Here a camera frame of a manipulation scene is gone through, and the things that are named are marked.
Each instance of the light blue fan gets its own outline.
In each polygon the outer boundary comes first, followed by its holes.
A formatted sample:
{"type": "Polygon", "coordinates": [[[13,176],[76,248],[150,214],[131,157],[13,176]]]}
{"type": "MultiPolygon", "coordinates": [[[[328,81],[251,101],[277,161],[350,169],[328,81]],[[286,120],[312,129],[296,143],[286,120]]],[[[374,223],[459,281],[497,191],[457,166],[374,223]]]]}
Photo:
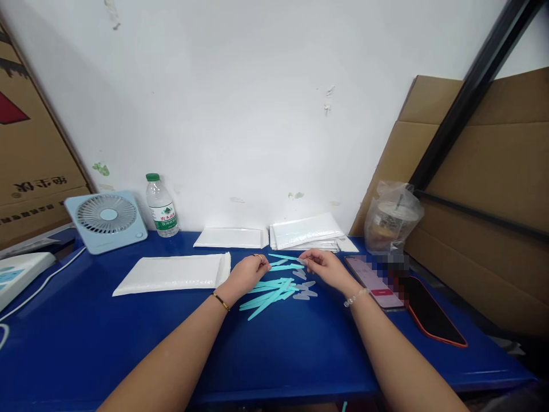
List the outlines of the light blue fan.
{"type": "Polygon", "coordinates": [[[69,197],[65,207],[92,255],[147,238],[136,198],[128,191],[69,197]]]}

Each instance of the bottle cap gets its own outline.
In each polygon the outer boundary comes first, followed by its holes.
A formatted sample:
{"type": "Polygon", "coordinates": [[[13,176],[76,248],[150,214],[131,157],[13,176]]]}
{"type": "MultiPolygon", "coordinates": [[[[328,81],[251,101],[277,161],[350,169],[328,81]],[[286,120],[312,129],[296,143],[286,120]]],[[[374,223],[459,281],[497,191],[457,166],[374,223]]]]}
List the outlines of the bottle cap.
{"type": "Polygon", "coordinates": [[[159,181],[160,176],[158,173],[147,173],[146,175],[147,181],[159,181]]]}

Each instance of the hand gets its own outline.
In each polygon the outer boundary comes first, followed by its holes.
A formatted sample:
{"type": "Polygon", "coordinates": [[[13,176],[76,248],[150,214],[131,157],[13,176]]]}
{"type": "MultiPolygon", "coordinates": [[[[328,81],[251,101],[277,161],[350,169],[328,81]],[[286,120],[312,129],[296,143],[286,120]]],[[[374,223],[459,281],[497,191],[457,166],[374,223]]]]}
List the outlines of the hand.
{"type": "Polygon", "coordinates": [[[349,298],[362,289],[360,283],[345,269],[341,260],[332,252],[311,249],[303,252],[300,259],[307,266],[307,272],[314,272],[331,287],[349,298]]]}
{"type": "Polygon", "coordinates": [[[231,307],[252,290],[270,268],[264,255],[247,256],[236,264],[228,279],[216,289],[216,294],[231,307]]]}

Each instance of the water bottle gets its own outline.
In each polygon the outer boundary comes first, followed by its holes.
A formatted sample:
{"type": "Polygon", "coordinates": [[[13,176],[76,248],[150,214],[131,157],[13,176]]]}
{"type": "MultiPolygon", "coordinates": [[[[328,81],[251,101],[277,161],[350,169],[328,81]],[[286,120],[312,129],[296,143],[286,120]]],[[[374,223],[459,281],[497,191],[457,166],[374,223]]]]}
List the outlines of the water bottle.
{"type": "Polygon", "coordinates": [[[158,173],[148,173],[146,177],[149,182],[146,194],[147,204],[150,214],[153,215],[154,226],[160,236],[172,237],[179,231],[172,197],[160,181],[158,173]]]}

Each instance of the fan grille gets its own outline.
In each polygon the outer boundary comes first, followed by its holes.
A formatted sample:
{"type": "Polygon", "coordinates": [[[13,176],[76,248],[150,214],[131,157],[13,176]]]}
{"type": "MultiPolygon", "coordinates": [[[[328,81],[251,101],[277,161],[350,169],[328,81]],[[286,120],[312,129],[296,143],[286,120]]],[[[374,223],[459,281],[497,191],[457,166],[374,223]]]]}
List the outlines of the fan grille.
{"type": "Polygon", "coordinates": [[[98,195],[80,205],[76,213],[78,224],[93,233],[110,234],[123,232],[137,219],[137,210],[126,199],[116,195],[98,195]],[[116,211],[113,220],[105,220],[101,212],[116,211]]]}

